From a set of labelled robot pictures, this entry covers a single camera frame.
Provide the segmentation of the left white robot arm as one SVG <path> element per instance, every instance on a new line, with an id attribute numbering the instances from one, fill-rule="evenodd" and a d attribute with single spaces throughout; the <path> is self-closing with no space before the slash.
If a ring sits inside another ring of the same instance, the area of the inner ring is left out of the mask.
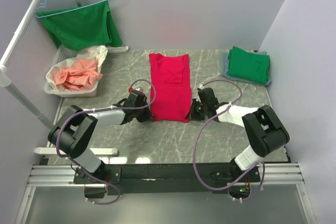
<path id="1" fill-rule="evenodd" d="M 104 163 L 88 147 L 96 126 L 123 125 L 136 119 L 146 122 L 152 118 L 146 95 L 140 90 L 132 90 L 127 98 L 106 110 L 96 112 L 70 106 L 48 134 L 48 141 L 86 169 L 91 182 L 104 179 Z"/>

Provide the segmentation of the folded grey-blue t-shirt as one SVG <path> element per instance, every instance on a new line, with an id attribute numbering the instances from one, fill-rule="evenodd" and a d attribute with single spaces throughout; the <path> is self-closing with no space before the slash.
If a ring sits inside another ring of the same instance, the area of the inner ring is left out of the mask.
<path id="1" fill-rule="evenodd" d="M 258 52 L 252 52 L 253 54 L 256 55 L 266 55 L 266 51 L 258 51 Z M 237 77 L 233 77 L 230 76 L 228 74 L 228 66 L 229 66 L 229 51 L 222 51 L 220 53 L 220 74 L 222 76 L 224 76 L 226 79 L 231 80 L 231 81 L 239 81 L 239 82 L 244 82 L 244 83 L 250 83 L 250 84 L 259 84 L 253 81 L 249 81 L 246 79 L 242 79 L 242 78 L 237 78 Z M 259 85 L 264 85 L 264 86 L 269 86 L 271 84 L 271 78 L 268 77 L 268 80 L 266 81 L 266 84 L 259 84 Z"/>

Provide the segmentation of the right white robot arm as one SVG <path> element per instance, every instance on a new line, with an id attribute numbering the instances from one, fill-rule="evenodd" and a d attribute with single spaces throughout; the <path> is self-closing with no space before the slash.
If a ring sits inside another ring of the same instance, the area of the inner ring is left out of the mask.
<path id="1" fill-rule="evenodd" d="M 244 128 L 249 145 L 232 159 L 230 169 L 232 179 L 238 182 L 249 175 L 250 167 L 290 141 L 289 133 L 271 106 L 249 108 L 229 102 L 220 103 L 212 88 L 197 89 L 190 117 L 191 120 L 203 121 L 208 118 Z"/>

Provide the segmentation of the hanging green t-shirt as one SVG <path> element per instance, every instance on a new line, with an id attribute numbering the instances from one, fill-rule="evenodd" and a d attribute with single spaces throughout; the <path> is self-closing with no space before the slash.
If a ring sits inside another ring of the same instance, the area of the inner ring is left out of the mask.
<path id="1" fill-rule="evenodd" d="M 107 1 L 83 8 L 37 12 L 36 16 L 56 48 L 81 51 L 91 46 L 123 45 Z"/>

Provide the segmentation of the peach t-shirt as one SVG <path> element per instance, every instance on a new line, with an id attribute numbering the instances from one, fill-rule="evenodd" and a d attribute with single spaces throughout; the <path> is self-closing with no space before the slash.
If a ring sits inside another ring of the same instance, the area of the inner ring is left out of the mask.
<path id="1" fill-rule="evenodd" d="M 79 59 L 70 67 L 59 69 L 54 82 L 58 90 L 85 91 L 93 89 L 102 76 L 95 58 Z"/>

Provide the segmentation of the white cloth in basket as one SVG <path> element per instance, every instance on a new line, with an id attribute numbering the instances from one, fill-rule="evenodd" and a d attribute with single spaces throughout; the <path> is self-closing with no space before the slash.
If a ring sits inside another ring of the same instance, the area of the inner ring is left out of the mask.
<path id="1" fill-rule="evenodd" d="M 56 94 L 92 91 L 103 77 L 101 67 L 107 53 L 106 46 L 70 51 L 70 58 L 54 64 L 46 74 L 48 91 Z"/>

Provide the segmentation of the black base beam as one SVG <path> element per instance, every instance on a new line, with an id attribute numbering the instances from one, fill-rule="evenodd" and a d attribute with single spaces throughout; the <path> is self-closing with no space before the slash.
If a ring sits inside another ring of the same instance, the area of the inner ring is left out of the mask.
<path id="1" fill-rule="evenodd" d="M 257 167 L 242 178 L 238 166 L 232 163 L 200 163 L 196 165 L 201 179 L 211 187 L 220 188 L 239 179 L 239 183 L 262 181 Z M 108 181 L 107 195 L 140 193 L 204 192 L 193 164 L 108 164 L 98 178 Z"/>

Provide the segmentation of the folded green t-shirt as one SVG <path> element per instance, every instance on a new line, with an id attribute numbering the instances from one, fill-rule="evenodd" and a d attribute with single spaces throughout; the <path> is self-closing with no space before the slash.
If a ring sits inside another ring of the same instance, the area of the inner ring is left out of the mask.
<path id="1" fill-rule="evenodd" d="M 233 47 L 228 54 L 228 74 L 232 77 L 266 85 L 270 80 L 270 56 Z"/>

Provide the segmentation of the white clothes rack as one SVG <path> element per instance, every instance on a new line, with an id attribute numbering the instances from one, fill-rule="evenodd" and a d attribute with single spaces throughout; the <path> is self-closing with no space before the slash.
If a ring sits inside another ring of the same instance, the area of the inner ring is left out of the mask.
<path id="1" fill-rule="evenodd" d="M 32 0 L 1 0 L 1 53 L 3 54 Z M 45 74 L 56 49 L 34 18 L 7 66 L 9 78 L 49 119 L 59 99 L 43 91 Z M 36 147 L 47 143 L 48 130 L 6 89 L 1 88 L 1 163 L 36 163 Z"/>

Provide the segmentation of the aluminium rail frame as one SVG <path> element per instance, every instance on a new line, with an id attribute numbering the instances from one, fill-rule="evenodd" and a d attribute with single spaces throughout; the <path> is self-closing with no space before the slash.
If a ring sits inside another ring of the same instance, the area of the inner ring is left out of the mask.
<path id="1" fill-rule="evenodd" d="M 31 169 L 24 199 L 22 201 L 16 223 L 25 223 L 29 208 L 37 187 L 75 187 L 75 172 L 69 165 L 34 165 Z M 305 187 L 305 180 L 297 163 L 266 164 L 264 185 L 296 185 L 303 212 L 307 223 L 317 223 L 317 218 L 308 191 Z"/>

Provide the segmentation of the red t-shirt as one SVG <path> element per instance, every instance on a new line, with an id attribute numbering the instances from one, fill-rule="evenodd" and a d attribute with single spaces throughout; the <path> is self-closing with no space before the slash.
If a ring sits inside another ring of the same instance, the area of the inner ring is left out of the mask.
<path id="1" fill-rule="evenodd" d="M 169 57 L 149 54 L 151 82 L 150 105 L 153 121 L 187 123 L 192 104 L 189 55 Z"/>

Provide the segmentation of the white laundry basket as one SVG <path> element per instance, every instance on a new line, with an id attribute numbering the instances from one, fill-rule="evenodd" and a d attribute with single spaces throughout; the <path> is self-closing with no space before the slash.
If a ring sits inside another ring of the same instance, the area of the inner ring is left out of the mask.
<path id="1" fill-rule="evenodd" d="M 46 94 L 54 94 L 62 98 L 72 97 L 94 97 L 97 93 L 97 84 L 91 90 L 85 91 L 70 91 L 67 89 L 58 90 L 55 82 L 55 73 L 64 67 L 70 67 L 75 61 L 79 59 L 95 58 L 98 66 L 98 72 L 101 73 L 102 64 L 107 57 L 108 49 L 106 46 L 92 46 L 80 52 L 72 51 L 61 45 L 55 54 L 54 60 L 50 70 L 46 74 L 46 82 L 44 84 L 44 92 Z"/>

